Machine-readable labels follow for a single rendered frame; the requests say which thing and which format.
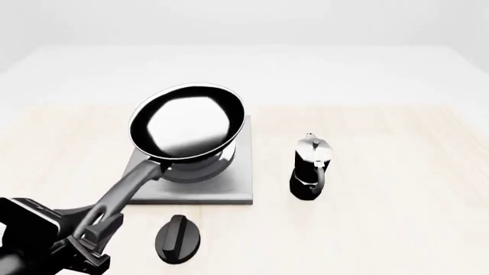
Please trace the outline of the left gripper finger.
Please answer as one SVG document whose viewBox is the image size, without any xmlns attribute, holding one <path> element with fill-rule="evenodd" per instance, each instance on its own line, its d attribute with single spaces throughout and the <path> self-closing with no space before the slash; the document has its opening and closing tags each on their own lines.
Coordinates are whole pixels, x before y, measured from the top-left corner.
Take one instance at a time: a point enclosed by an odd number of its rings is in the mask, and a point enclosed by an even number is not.
<svg viewBox="0 0 489 275">
<path fill-rule="evenodd" d="M 94 205 L 87 205 L 72 209 L 55 209 L 58 215 L 57 222 L 60 226 L 61 234 L 73 233 L 76 226 L 84 219 Z"/>
<path fill-rule="evenodd" d="M 98 224 L 87 226 L 83 240 L 88 244 L 91 251 L 101 254 L 112 236 L 120 228 L 124 220 L 124 215 L 118 213 Z"/>
</svg>

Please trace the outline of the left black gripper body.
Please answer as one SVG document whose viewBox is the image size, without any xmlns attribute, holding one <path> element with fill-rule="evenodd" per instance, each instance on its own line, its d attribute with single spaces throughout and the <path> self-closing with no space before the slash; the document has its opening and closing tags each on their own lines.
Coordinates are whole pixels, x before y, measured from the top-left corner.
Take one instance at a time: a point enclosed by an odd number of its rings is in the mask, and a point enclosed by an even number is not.
<svg viewBox="0 0 489 275">
<path fill-rule="evenodd" d="M 87 228 L 80 239 L 67 233 L 57 235 L 44 271 L 106 272 L 111 258 L 102 252 L 110 237 L 105 230 L 94 228 Z"/>
</svg>

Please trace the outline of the black frying pan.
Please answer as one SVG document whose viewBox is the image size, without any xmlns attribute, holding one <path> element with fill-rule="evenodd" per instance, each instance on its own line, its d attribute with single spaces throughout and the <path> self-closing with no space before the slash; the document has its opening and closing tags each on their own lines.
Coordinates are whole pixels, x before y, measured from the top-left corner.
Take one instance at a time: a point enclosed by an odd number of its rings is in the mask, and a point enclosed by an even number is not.
<svg viewBox="0 0 489 275">
<path fill-rule="evenodd" d="M 233 91 L 211 84 L 189 84 L 159 91 L 144 100 L 128 123 L 130 141 L 146 155 L 92 207 L 73 232 L 79 240 L 89 226 L 118 214 L 148 181 L 177 163 L 217 155 L 245 125 L 245 107 Z"/>
</svg>

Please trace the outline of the round black stove knob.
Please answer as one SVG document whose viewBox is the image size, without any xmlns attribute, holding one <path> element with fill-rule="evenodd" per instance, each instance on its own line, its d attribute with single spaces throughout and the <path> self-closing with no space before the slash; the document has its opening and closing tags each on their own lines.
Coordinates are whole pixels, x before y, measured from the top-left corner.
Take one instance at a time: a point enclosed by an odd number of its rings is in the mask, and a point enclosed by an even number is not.
<svg viewBox="0 0 489 275">
<path fill-rule="evenodd" d="M 196 255 L 201 243 L 198 226 L 185 215 L 174 215 L 157 233 L 155 250 L 167 264 L 186 263 Z"/>
</svg>

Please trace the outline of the flat grey stove plate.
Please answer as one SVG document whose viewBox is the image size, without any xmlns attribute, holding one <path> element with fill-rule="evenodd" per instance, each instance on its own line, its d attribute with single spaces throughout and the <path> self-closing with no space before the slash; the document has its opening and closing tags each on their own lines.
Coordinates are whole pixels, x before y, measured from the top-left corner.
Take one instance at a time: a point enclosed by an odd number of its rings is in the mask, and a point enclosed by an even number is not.
<svg viewBox="0 0 489 275">
<path fill-rule="evenodd" d="M 173 164 L 145 183 L 131 205 L 252 205 L 251 116 L 233 142 L 207 160 Z"/>
</svg>

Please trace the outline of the black and silver moka pot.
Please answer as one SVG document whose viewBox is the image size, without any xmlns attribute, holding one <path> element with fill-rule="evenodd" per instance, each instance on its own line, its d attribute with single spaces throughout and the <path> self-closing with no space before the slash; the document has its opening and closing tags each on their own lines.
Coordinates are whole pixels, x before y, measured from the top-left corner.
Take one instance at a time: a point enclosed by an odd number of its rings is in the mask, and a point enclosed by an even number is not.
<svg viewBox="0 0 489 275">
<path fill-rule="evenodd" d="M 325 186 L 325 175 L 333 149 L 324 139 L 308 132 L 295 148 L 290 192 L 303 201 L 317 199 Z"/>
</svg>

